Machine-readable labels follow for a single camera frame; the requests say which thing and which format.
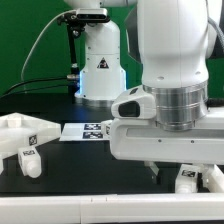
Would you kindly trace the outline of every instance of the green wall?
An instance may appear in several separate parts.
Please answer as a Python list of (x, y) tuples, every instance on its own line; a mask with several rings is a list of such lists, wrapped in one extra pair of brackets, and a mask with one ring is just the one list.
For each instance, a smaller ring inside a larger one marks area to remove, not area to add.
[[(23, 63), (37, 36), (57, 14), (70, 8), (63, 0), (0, 1), (0, 94), (20, 82)], [(127, 55), (124, 18), (131, 8), (109, 9), (112, 20), (121, 29), (121, 65), (127, 71), (127, 87), (140, 84), (142, 66)], [(84, 66), (84, 40), (77, 41), (79, 64)], [(208, 61), (211, 97), (224, 97), (222, 59)], [(65, 26), (52, 24), (38, 44), (25, 71), (25, 79), (58, 77), (70, 71), (69, 49)], [(42, 87), (29, 85), (29, 88)], [(66, 92), (66, 88), (42, 92)]]

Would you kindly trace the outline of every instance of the triangle sticker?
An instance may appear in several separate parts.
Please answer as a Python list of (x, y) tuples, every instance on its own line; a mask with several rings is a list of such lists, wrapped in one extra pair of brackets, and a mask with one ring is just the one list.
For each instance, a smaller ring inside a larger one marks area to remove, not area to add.
[(98, 65), (97, 68), (99, 68), (99, 69), (109, 69), (109, 66), (108, 66), (108, 64), (107, 64), (107, 62), (106, 62), (106, 60), (105, 60), (105, 58), (103, 58), (103, 59), (101, 60), (101, 62), (99, 63), (99, 65)]

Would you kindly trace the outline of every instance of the cable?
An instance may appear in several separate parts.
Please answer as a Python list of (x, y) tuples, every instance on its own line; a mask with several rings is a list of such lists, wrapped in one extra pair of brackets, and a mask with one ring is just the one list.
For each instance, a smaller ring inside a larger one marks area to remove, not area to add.
[(58, 80), (67, 80), (67, 77), (61, 76), (61, 77), (57, 77), (57, 78), (46, 78), (46, 79), (32, 79), (32, 80), (28, 80), (25, 82), (21, 82), (21, 83), (17, 83), (14, 86), (10, 87), (7, 91), (4, 92), (3, 95), (9, 94), (12, 90), (20, 87), (20, 86), (24, 86), (26, 84), (29, 83), (34, 83), (34, 82), (49, 82), (49, 81), (58, 81)]
[(55, 86), (48, 86), (48, 87), (42, 87), (42, 88), (27, 89), (27, 90), (22, 90), (22, 91), (17, 91), (17, 92), (13, 92), (13, 93), (4, 94), (4, 95), (0, 96), (0, 99), (3, 99), (5, 97), (7, 97), (7, 96), (20, 94), (20, 93), (26, 93), (26, 92), (31, 92), (31, 91), (38, 91), (38, 90), (43, 90), (43, 89), (52, 89), (52, 88), (66, 87), (66, 86), (68, 86), (68, 85), (55, 85)]
[(220, 29), (219, 25), (211, 18), (208, 18), (208, 22), (210, 25), (212, 25), (212, 27), (215, 29), (215, 31), (217, 32), (217, 35), (219, 37), (219, 41), (222, 45), (222, 49), (224, 51), (224, 34), (222, 32), (222, 30)]
[(55, 16), (55, 17), (54, 17), (54, 18), (53, 18), (53, 19), (52, 19), (52, 20), (51, 20), (51, 21), (44, 27), (44, 29), (41, 31), (41, 33), (39, 34), (39, 36), (37, 37), (36, 41), (34, 42), (32, 48), (31, 48), (31, 50), (30, 50), (30, 52), (29, 52), (29, 54), (28, 54), (28, 56), (27, 56), (27, 58), (26, 58), (26, 60), (25, 60), (25, 62), (24, 62), (24, 65), (23, 65), (23, 68), (22, 68), (22, 71), (21, 71), (21, 81), (22, 81), (22, 82), (24, 82), (24, 72), (25, 72), (26, 66), (27, 66), (27, 64), (28, 64), (28, 62), (29, 62), (29, 60), (30, 60), (30, 58), (31, 58), (31, 56), (32, 56), (32, 54), (33, 54), (33, 52), (34, 52), (34, 50), (35, 50), (37, 44), (39, 43), (41, 37), (42, 37), (43, 34), (45, 33), (45, 31), (48, 29), (48, 27), (49, 27), (49, 26), (50, 26), (50, 25), (51, 25), (51, 24), (52, 24), (58, 17), (64, 15), (65, 13), (69, 13), (69, 12), (74, 12), (74, 10), (69, 10), (69, 11), (67, 11), (67, 12), (63, 12), (63, 13), (58, 14), (58, 15)]
[(223, 98), (209, 98), (206, 102), (207, 107), (224, 107)]

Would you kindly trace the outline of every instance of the warning label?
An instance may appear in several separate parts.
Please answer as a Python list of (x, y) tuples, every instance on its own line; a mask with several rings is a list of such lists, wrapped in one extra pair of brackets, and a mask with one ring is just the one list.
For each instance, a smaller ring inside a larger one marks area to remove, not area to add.
[(194, 171), (183, 170), (182, 172), (182, 176), (185, 176), (185, 177), (195, 177), (195, 175), (196, 175), (196, 172)]
[(103, 58), (101, 60), (101, 62), (99, 63), (98, 67), (97, 68), (100, 68), (100, 69), (109, 69), (109, 66), (105, 60), (105, 58)]

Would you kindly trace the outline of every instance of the black table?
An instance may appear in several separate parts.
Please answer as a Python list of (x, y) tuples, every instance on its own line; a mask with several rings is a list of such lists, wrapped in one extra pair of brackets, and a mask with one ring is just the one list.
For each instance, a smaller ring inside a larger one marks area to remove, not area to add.
[[(65, 123), (112, 119), (109, 108), (72, 104), (67, 94), (24, 94), (0, 100), (1, 116), (14, 112), (57, 122), (62, 128)], [(42, 159), (42, 174), (37, 179), (23, 176), (17, 156), (4, 160), (1, 197), (173, 193), (180, 167), (157, 163), (161, 183), (154, 184), (143, 162), (116, 160), (108, 141), (59, 142), (57, 139), (38, 146), (37, 150)]]

